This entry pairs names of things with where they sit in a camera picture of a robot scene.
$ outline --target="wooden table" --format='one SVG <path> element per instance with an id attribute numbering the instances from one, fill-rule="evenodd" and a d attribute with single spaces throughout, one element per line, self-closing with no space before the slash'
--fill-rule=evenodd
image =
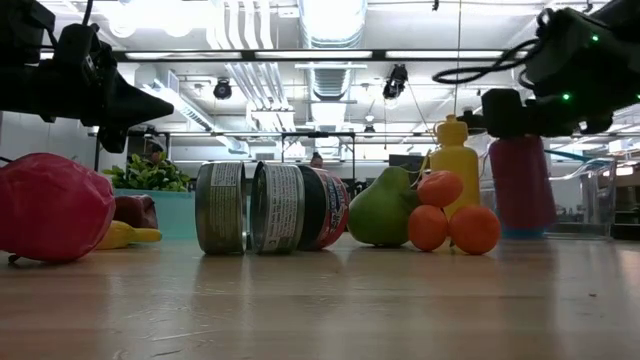
<path id="1" fill-rule="evenodd" d="M 203 257 L 196 241 L 0 266 L 0 359 L 638 359 L 640 245 Z"/>

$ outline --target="ceiling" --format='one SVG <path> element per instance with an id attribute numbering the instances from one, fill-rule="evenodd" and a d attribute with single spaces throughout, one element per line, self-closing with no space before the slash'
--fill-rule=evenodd
<path id="1" fill-rule="evenodd" d="M 114 19 L 121 4 L 118 1 L 95 1 L 92 21 L 101 26 L 101 38 L 116 49 L 123 50 L 179 50 L 210 49 L 206 40 L 206 27 L 213 22 L 212 5 L 206 0 L 177 1 L 173 12 L 156 18 L 153 9 L 149 16 L 138 19 L 137 30 L 127 38 L 120 38 L 110 30 L 109 19 Z M 244 25 L 243 3 L 240 1 L 239 25 Z M 339 12 L 339 0 L 326 1 L 335 5 Z M 57 16 L 57 31 L 81 19 L 86 1 L 40 0 Z M 594 10 L 607 1 L 592 0 Z M 586 1 L 541 1 L 541 0 L 464 0 L 462 5 L 455 0 L 441 0 L 438 11 L 432 11 L 433 1 L 419 0 L 369 0 L 364 27 L 363 48 L 367 49 L 461 49 L 497 50 L 517 45 L 534 37 L 535 15 L 544 7 L 561 8 L 572 6 L 582 10 Z M 271 37 L 279 49 L 301 47 L 299 18 L 295 0 L 272 0 Z M 167 24 L 187 23 L 192 30 L 183 37 L 172 37 L 164 28 Z M 256 26 L 259 17 L 256 15 Z M 327 26 L 332 26 L 331 19 Z M 365 116 L 373 115 L 376 131 L 407 132 L 424 131 L 442 121 L 447 114 L 460 114 L 464 108 L 480 110 L 479 94 L 493 87 L 518 89 L 513 73 L 502 72 L 485 76 L 474 83 L 460 86 L 436 84 L 431 77 L 438 71 L 456 67 L 456 62 L 407 63 L 410 86 L 399 97 L 395 106 L 385 106 L 382 87 L 393 68 L 392 62 L 365 63 L 366 69 L 355 70 L 348 98 L 344 129 L 362 131 Z M 468 66 L 462 61 L 460 66 Z M 228 100 L 216 100 L 212 86 L 219 77 L 229 77 L 222 63 L 158 63 L 159 70 L 172 70 L 181 80 L 180 91 L 192 99 L 213 117 L 216 126 L 230 131 L 249 130 L 245 120 L 247 100 L 237 88 Z M 309 91 L 304 70 L 294 68 L 293 63 L 280 63 L 280 75 L 285 93 L 295 111 L 295 125 L 299 130 L 313 126 L 309 111 Z M 636 111 L 627 111 L 616 121 L 635 123 Z M 194 129 L 187 127 L 188 121 L 179 114 L 153 122 L 158 128 L 171 131 Z M 558 143 L 570 142 L 558 139 Z M 608 140 L 593 139 L 590 143 Z"/>

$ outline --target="pear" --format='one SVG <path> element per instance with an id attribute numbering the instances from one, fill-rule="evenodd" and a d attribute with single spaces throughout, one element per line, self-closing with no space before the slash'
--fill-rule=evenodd
<path id="1" fill-rule="evenodd" d="M 409 172 L 397 166 L 386 168 L 351 201 L 348 228 L 354 239 L 384 247 L 409 241 L 409 215 L 420 205 L 410 187 Z"/>

